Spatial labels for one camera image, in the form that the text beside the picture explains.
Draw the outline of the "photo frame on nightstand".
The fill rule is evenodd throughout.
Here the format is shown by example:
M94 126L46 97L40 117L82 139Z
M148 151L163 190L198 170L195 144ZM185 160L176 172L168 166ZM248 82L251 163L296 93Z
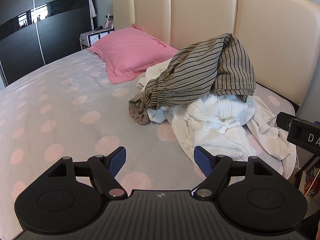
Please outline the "photo frame on nightstand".
M104 28L105 29L113 29L114 28L114 20L112 18L107 18Z

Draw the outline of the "grey pink polka-dot bedsheet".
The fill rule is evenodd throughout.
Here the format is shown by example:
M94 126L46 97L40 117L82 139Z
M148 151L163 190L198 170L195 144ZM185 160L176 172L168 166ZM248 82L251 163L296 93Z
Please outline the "grey pink polka-dot bedsheet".
M119 146L127 157L116 179L142 201L137 213L191 216L203 209L202 204L186 204L188 191L204 175L182 150L171 123L139 125L131 118L129 101L139 92L136 85L136 80L112 84L104 61L82 50L1 91L1 239L21 233L14 211L17 196L60 158L87 161ZM291 103L262 86L254 96L273 114L295 112ZM249 130L246 134L259 158L285 178L291 175L296 154L279 160Z

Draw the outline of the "white crumpled garment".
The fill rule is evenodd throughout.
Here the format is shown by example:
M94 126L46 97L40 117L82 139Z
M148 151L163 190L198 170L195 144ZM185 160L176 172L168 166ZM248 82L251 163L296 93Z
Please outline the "white crumpled garment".
M189 104L173 107L171 126L184 153L194 163L195 147L211 155L247 161L256 155L244 125L255 113L254 100L242 102L236 95L205 95Z

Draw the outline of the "white bedside table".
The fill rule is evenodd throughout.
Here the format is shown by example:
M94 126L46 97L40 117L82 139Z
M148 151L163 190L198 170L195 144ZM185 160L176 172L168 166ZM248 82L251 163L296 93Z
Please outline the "white bedside table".
M80 34L79 40L81 50L89 48L94 42L97 42L99 39L113 31L114 29L101 29Z

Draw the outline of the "pink pillow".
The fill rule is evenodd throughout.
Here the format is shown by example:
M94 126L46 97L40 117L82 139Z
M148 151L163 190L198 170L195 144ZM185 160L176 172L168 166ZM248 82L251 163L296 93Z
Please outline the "pink pillow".
M112 84L134 80L147 68L172 58L178 50L136 25L116 30L89 47L106 64Z

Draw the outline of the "black sliding wardrobe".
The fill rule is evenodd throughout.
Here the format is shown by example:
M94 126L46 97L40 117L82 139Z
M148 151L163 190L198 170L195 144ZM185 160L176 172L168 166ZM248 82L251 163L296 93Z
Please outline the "black sliding wardrobe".
M90 0L1 0L3 84L80 51L90 8Z

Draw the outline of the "beige padded headboard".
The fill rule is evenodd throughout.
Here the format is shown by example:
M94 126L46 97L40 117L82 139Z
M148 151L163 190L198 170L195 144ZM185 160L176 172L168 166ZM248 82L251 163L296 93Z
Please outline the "beige padded headboard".
M234 34L260 85L301 105L319 57L319 6L308 0L113 0L114 26L135 24L182 49Z

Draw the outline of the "cream white garment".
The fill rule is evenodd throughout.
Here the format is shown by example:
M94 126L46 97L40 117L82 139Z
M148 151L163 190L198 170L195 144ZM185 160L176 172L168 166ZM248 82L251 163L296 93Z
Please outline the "cream white garment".
M271 156L283 160L290 155L295 155L295 147L287 142L287 132L276 127L276 116L258 96L253 96L255 113L244 125L245 131L249 130L253 138ZM161 124L164 120L171 123L173 107L162 107L156 111L148 109L150 121Z

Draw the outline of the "olive striped pants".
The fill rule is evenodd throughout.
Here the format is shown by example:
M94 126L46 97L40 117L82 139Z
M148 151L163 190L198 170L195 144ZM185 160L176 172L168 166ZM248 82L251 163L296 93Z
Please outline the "olive striped pants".
M235 95L247 102L256 78L244 46L232 33L190 44L170 60L159 77L129 101L129 114L139 125L150 123L147 110L176 107L204 95Z

